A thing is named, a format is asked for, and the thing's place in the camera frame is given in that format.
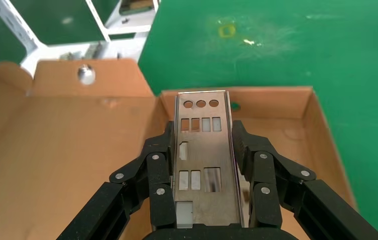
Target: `circular hole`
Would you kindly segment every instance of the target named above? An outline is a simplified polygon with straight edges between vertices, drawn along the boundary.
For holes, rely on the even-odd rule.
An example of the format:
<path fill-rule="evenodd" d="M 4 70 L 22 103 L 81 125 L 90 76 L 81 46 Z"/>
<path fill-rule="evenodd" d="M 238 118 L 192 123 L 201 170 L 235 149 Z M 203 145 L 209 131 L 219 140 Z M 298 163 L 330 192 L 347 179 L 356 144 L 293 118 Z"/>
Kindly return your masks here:
<path fill-rule="evenodd" d="M 209 105 L 213 108 L 215 108 L 216 106 L 218 106 L 218 101 L 217 100 L 211 100 L 209 101 Z"/>
<path fill-rule="evenodd" d="M 83 64 L 78 68 L 78 79 L 83 85 L 91 85 L 95 82 L 96 73 L 90 65 Z"/>
<path fill-rule="evenodd" d="M 185 101 L 185 102 L 183 103 L 183 106 L 184 106 L 185 108 L 189 109 L 189 108 L 193 107 L 193 103 L 192 103 L 192 101 Z"/>
<path fill-rule="evenodd" d="M 238 104 L 237 102 L 231 102 L 230 108 L 233 112 L 237 112 L 240 110 L 240 104 Z"/>
<path fill-rule="evenodd" d="M 206 102 L 204 100 L 199 100 L 196 105 L 198 106 L 198 108 L 203 108 L 204 106 L 206 106 Z"/>

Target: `stainless steel plate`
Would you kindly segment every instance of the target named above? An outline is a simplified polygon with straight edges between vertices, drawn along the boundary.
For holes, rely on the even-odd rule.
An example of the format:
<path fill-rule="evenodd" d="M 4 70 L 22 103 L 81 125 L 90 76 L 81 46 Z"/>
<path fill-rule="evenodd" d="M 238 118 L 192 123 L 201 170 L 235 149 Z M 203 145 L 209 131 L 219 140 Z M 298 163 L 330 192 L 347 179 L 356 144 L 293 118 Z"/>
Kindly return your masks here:
<path fill-rule="evenodd" d="M 179 93 L 175 128 L 177 227 L 242 223 L 228 93 Z"/>

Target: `green dot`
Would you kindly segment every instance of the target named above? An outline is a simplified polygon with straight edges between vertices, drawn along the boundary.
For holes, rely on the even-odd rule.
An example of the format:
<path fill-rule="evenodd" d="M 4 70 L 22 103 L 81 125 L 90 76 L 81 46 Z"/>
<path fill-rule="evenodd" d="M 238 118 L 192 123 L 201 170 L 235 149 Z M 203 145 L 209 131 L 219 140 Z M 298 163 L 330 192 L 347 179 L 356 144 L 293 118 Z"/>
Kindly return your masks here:
<path fill-rule="evenodd" d="M 231 102 L 230 103 L 230 108 L 233 112 L 237 112 L 240 110 L 240 105 L 237 102 Z"/>

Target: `yellow square mark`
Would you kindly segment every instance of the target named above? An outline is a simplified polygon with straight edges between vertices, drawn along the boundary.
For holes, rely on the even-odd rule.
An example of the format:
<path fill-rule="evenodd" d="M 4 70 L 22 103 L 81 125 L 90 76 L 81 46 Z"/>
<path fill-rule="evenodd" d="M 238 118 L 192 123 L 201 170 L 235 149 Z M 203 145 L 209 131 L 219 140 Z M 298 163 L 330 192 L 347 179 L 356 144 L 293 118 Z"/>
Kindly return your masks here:
<path fill-rule="evenodd" d="M 218 28 L 218 34 L 221 38 L 231 38 L 236 33 L 236 27 L 233 24 L 227 24 Z"/>

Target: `cardboard box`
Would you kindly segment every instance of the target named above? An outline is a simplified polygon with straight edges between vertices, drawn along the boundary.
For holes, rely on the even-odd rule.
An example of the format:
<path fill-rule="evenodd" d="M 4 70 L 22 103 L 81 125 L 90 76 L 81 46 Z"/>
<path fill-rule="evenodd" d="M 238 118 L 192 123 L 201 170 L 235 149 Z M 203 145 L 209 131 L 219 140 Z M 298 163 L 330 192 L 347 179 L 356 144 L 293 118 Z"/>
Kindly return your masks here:
<path fill-rule="evenodd" d="M 80 84 L 78 67 L 96 71 Z M 232 113 L 277 151 L 315 171 L 355 207 L 317 97 L 309 87 L 232 87 Z M 130 59 L 44 61 L 34 80 L 0 63 L 0 239 L 55 239 L 109 175 L 140 153 L 174 117 L 176 91 L 154 97 Z M 283 229 L 307 239 L 292 213 Z M 149 204 L 131 215 L 122 239 L 151 227 Z"/>

